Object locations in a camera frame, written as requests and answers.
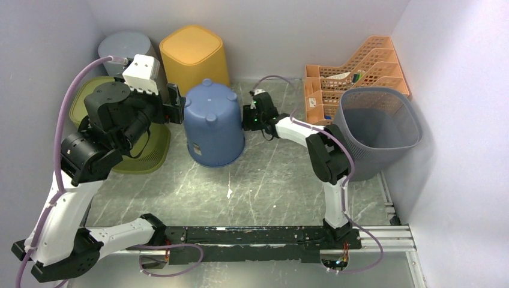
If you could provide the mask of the yellow mesh bin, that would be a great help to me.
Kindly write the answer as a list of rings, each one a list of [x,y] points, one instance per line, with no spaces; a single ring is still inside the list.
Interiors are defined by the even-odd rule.
[[[223,41],[211,30],[184,26],[162,39],[159,49],[167,81],[178,85],[181,95],[204,79],[230,86]]]

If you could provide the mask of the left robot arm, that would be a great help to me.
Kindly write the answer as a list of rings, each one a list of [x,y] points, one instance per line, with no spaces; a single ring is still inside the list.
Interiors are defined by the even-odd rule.
[[[102,258],[126,248],[166,243],[166,227],[152,214],[127,224],[92,229],[82,220],[110,171],[152,124],[181,124],[185,98],[176,84],[167,85],[169,99],[124,82],[98,85],[84,99],[87,114],[78,130],[57,144],[55,180],[33,234],[13,244],[23,263],[33,261],[39,283],[68,280],[88,272]]]

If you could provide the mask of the light grey plastic bin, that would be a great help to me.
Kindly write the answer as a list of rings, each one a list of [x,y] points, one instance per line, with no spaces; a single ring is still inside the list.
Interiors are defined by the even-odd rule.
[[[98,47],[99,57],[109,55],[134,58],[136,54],[152,56],[160,62],[160,69],[156,78],[156,84],[161,92],[164,103],[167,103],[169,94],[167,91],[167,78],[163,63],[154,50],[148,36],[137,31],[120,31],[107,36]]]

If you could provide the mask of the blue plastic bin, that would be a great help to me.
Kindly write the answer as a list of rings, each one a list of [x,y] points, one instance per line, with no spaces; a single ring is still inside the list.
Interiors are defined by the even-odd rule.
[[[190,156],[206,167],[223,167],[243,153],[245,136],[238,96],[204,79],[186,94],[184,129]]]

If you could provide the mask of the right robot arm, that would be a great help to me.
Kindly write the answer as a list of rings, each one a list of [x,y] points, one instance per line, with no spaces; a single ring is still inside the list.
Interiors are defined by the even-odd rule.
[[[297,120],[292,114],[279,113],[271,96],[262,91],[242,107],[242,128],[258,131],[270,139],[285,139],[307,148],[315,176],[325,195],[324,241],[339,248],[352,230],[347,210],[348,183],[355,171],[354,160],[341,142],[334,124],[318,126]]]

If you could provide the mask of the olive green mesh bin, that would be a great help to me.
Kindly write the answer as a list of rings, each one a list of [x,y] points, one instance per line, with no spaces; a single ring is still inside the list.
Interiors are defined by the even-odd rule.
[[[79,126],[82,119],[88,114],[85,109],[85,97],[99,85],[113,82],[110,76],[94,77],[79,88],[69,110],[69,118],[75,126]],[[166,158],[170,141],[170,130],[164,124],[151,124],[149,133],[145,133],[130,151],[132,156],[140,155],[139,158],[124,156],[123,160],[112,170],[123,174],[146,174],[157,170]]]

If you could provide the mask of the dark grey mesh bin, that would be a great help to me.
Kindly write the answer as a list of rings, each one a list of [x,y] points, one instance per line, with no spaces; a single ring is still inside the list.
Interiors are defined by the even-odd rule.
[[[333,123],[339,127],[355,171],[366,181],[417,146],[423,131],[411,102],[395,89],[353,88],[343,93]]]

